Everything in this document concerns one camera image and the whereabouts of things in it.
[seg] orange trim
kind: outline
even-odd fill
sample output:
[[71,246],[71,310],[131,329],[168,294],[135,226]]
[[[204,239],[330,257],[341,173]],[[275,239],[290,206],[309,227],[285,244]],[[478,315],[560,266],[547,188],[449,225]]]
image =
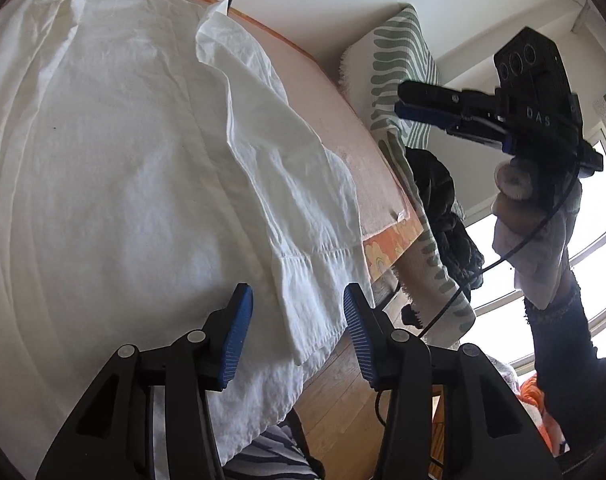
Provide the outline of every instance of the orange trim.
[[[215,4],[218,0],[200,0],[200,1],[208,3],[208,4]],[[252,18],[251,16],[248,16],[247,14],[245,14],[244,12],[241,12],[240,10],[236,10],[236,9],[232,8],[232,9],[229,9],[229,12],[231,12],[232,14],[235,14],[237,16],[240,16],[241,18],[243,18],[244,20],[247,20],[248,22],[252,23],[256,27],[259,27],[260,29],[264,30],[265,32],[272,34],[272,36],[274,36],[275,38],[287,43],[289,46],[291,46],[292,48],[298,50],[301,54],[303,54],[303,56],[306,56],[306,57],[310,58],[312,61],[314,61],[315,63],[317,63],[317,60],[314,59],[314,57],[311,54],[307,53],[305,50],[303,50],[297,44],[292,43],[290,40],[288,40],[288,38],[285,38],[284,36],[282,36],[281,34],[276,32],[275,30],[272,30],[270,27],[263,25],[261,22],[257,22],[254,18]]]

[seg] hand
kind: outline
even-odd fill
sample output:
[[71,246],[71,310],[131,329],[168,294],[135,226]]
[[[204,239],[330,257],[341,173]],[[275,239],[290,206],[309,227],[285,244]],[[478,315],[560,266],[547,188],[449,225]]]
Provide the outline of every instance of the hand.
[[[492,205],[497,221],[492,247],[504,256],[545,218],[546,213],[532,203],[536,194],[537,171],[527,161],[512,159],[499,164],[494,181],[500,193]],[[523,291],[539,309],[570,291],[573,283],[568,259],[568,242],[581,203],[581,183],[541,232],[509,258],[514,267],[514,286]]]

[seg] white fabric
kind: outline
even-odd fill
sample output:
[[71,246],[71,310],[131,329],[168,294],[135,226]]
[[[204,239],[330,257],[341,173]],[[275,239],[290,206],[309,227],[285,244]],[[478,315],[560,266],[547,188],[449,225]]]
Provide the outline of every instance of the white fabric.
[[331,352],[347,283],[371,298],[349,172],[219,10],[0,12],[0,446],[27,478],[116,348],[170,344],[247,282],[237,375],[209,396],[227,461]]
[[[496,187],[514,201],[530,200],[536,192],[536,170],[523,161],[512,159],[496,167]],[[570,196],[550,219],[541,233],[508,259],[514,267],[514,288],[538,309],[544,310],[557,294],[563,272],[569,266],[568,242],[574,231],[581,203],[581,183],[574,185]],[[492,248],[504,256],[523,240],[497,219]]]

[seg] ridged blue pad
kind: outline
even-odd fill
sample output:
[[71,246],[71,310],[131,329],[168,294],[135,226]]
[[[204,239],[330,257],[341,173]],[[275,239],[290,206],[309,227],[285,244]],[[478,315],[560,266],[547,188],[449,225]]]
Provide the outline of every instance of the ridged blue pad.
[[343,292],[343,311],[347,321],[347,328],[352,338],[352,345],[356,351],[361,374],[368,381],[369,386],[375,388],[379,384],[379,375],[374,366],[374,346],[365,329],[365,323],[359,313],[357,300],[353,296],[350,286]]
[[230,325],[221,351],[221,369],[219,370],[221,388],[225,388],[227,383],[234,378],[234,374],[237,373],[238,360],[241,357],[247,329],[250,326],[253,307],[252,287],[246,286],[238,304],[237,314]]

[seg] dark sleeve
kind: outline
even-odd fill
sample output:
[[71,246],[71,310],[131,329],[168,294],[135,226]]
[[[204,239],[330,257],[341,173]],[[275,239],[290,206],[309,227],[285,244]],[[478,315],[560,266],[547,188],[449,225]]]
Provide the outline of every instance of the dark sleeve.
[[606,359],[597,359],[581,291],[538,310],[525,300],[537,384],[571,449],[592,449],[606,435]]

